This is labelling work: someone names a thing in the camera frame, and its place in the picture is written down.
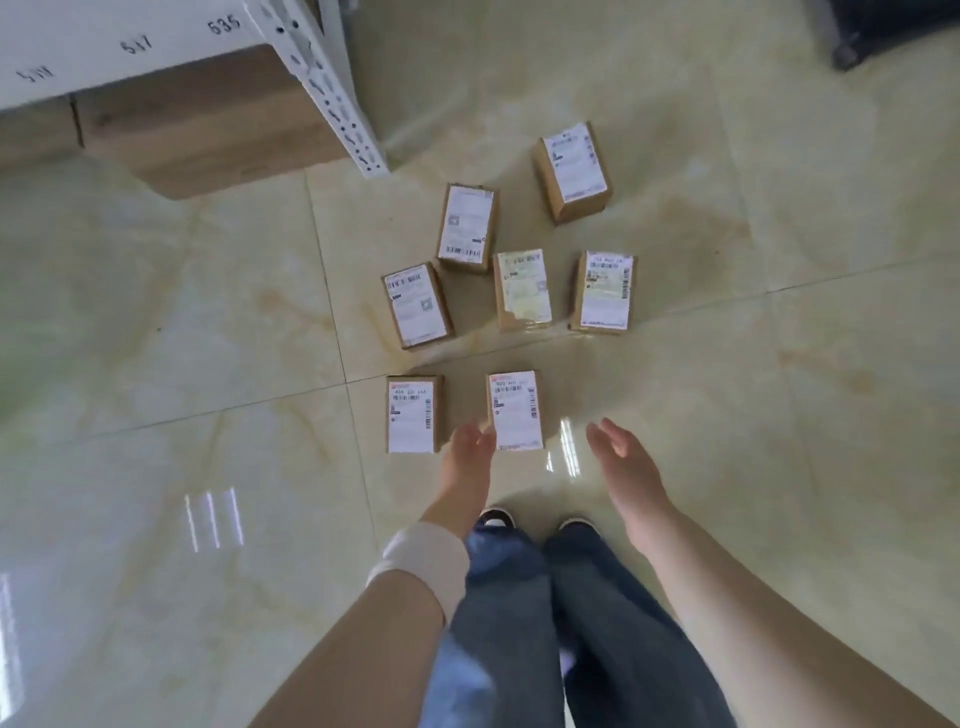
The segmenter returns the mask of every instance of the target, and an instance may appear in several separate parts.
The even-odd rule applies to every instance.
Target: blue jeans
[[[541,550],[519,529],[478,526],[467,548],[467,596],[420,726],[561,728],[565,692],[578,728],[735,728],[684,631],[592,528]]]

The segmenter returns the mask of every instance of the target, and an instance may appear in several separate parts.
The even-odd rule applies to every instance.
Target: cardboard box
[[[545,328],[553,323],[543,250],[497,253],[493,282],[501,332]]]
[[[589,122],[542,137],[534,164],[553,221],[560,225],[600,212],[613,185]]]
[[[456,336],[432,263],[427,261],[381,280],[401,349],[417,349]]]
[[[487,417],[496,428],[496,448],[543,449],[540,372],[487,375]]]
[[[623,333],[634,301],[633,255],[591,253],[577,261],[569,327],[587,333]]]
[[[0,111],[0,168],[80,151],[66,98]]]
[[[387,452],[439,452],[444,444],[444,377],[387,377]]]
[[[173,200],[347,156],[271,46],[81,91],[84,146]]]
[[[466,273],[487,273],[499,207],[496,190],[448,184],[437,238],[440,264]]]

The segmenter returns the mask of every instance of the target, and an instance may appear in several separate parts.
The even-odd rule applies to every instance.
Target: shoe
[[[593,525],[593,521],[589,519],[585,519],[583,516],[571,516],[570,518],[566,519],[564,522],[562,522],[560,525],[557,526],[557,532],[560,533],[569,525],[573,525],[574,523],[582,523],[583,525],[592,529],[594,533],[597,533],[597,534],[600,533],[600,531],[597,530],[597,527]]]
[[[509,511],[494,506],[493,508],[487,508],[480,514],[480,518],[477,519],[477,525],[516,528],[516,521],[514,521],[514,517],[510,515]]]

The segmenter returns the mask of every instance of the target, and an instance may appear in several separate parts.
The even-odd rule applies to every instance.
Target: hand
[[[677,512],[663,489],[657,464],[633,432],[608,418],[600,425],[587,425],[587,442],[631,543],[641,548],[653,525]]]
[[[490,494],[490,466],[496,432],[477,425],[453,431],[440,466],[440,488],[421,521],[442,526],[463,539],[473,528]]]

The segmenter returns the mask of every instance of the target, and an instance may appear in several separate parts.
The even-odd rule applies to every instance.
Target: person
[[[538,548],[484,511],[496,436],[464,425],[434,501],[252,728],[554,728],[564,695],[581,728],[953,725],[682,514],[631,432],[605,419],[587,440],[683,629],[589,522]]]

